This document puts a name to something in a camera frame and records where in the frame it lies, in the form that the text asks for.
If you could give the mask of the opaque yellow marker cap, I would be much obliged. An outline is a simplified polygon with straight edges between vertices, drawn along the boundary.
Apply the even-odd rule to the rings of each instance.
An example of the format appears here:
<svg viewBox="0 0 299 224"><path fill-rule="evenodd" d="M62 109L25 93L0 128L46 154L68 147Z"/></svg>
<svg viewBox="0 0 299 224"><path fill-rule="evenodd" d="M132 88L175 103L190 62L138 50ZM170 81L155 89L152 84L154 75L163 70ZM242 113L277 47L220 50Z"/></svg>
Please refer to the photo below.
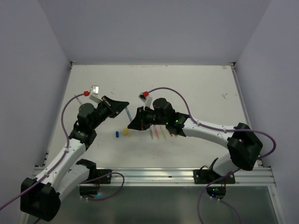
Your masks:
<svg viewBox="0 0 299 224"><path fill-rule="evenodd" d="M125 127L123 129L123 135L127 136L127 137L131 137L130 131L127 127Z"/></svg>

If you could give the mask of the light blue pen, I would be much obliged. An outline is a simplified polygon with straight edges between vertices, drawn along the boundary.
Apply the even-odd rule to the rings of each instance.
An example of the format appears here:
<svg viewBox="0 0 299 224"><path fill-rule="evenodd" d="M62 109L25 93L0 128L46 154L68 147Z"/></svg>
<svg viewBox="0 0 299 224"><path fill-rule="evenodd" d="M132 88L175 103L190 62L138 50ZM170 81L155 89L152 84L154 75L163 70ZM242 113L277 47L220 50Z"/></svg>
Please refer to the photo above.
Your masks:
<svg viewBox="0 0 299 224"><path fill-rule="evenodd" d="M129 109L126 107L125 110L126 110L129 121L132 122L132 117L131 117L131 114L129 112Z"/></svg>

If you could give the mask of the pink highlighter pen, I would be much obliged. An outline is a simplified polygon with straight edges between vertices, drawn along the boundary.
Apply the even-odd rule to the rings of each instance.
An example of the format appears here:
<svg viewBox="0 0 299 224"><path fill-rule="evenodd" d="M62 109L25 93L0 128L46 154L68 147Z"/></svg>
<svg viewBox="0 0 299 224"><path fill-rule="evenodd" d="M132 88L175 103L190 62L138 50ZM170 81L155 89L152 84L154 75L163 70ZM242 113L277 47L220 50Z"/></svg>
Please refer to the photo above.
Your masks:
<svg viewBox="0 0 299 224"><path fill-rule="evenodd" d="M157 139L160 139L157 127L155 125L153 125L152 127L154 129L154 132L155 132L155 135L156 135Z"/></svg>

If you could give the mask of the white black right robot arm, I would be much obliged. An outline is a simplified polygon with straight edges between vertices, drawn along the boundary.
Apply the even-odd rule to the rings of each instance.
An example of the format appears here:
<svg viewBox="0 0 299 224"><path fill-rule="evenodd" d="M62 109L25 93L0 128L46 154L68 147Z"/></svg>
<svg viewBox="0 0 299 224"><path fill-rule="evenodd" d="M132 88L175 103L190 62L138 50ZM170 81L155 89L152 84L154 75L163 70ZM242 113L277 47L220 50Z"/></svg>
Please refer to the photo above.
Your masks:
<svg viewBox="0 0 299 224"><path fill-rule="evenodd" d="M128 129L145 131L152 125L162 125L173 135L200 138L228 150L210 165L208 178L211 182L219 183L227 173L238 168L246 171L254 168L263 144L246 124L213 127L175 111L165 98L153 100L147 96L142 101L144 105L137 108Z"/></svg>

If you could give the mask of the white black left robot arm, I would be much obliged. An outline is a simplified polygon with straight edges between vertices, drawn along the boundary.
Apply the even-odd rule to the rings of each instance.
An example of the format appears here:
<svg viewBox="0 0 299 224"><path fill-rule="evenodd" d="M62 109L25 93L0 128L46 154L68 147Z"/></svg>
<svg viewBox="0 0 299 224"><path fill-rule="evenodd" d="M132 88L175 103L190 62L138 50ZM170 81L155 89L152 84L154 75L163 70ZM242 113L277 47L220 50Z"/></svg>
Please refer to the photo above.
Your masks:
<svg viewBox="0 0 299 224"><path fill-rule="evenodd" d="M48 222L58 213L63 199L79 184L110 183L112 170L97 171L96 163L81 156L95 140L95 129L107 118L118 116L129 103L106 96L97 103L97 106L85 103L79 107L77 120L71 133L66 134L67 142L61 152L41 173L22 182L22 212Z"/></svg>

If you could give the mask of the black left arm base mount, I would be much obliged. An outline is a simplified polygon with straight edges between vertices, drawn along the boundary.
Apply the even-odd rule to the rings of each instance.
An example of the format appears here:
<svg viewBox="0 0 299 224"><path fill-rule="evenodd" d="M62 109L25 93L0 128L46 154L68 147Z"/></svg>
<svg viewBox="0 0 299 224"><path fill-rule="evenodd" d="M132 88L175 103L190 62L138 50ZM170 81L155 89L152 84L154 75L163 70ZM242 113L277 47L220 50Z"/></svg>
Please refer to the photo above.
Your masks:
<svg viewBox="0 0 299 224"><path fill-rule="evenodd" d="M95 198L100 196L100 186L111 183L111 169L95 169L86 181L80 184L79 193L82 197Z"/></svg>

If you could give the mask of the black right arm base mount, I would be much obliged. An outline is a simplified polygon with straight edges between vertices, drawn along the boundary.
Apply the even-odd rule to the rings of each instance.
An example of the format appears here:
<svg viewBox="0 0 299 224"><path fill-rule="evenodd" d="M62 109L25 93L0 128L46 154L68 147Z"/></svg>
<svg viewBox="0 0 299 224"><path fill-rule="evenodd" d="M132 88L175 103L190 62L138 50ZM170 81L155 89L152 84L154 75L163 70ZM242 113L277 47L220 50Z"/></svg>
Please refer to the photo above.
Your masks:
<svg viewBox="0 0 299 224"><path fill-rule="evenodd" d="M214 159L210 167L204 165L200 169L193 170L193 179L195 184L209 184L210 182L220 178L220 175L217 174L212 170L214 167L214 164L218 158ZM226 185L227 184L235 184L235 176L230 175L229 177L226 177L218 182L216 184L220 184L218 187L208 187L206 189L206 192L209 196L215 199L223 199L226 195Z"/></svg>

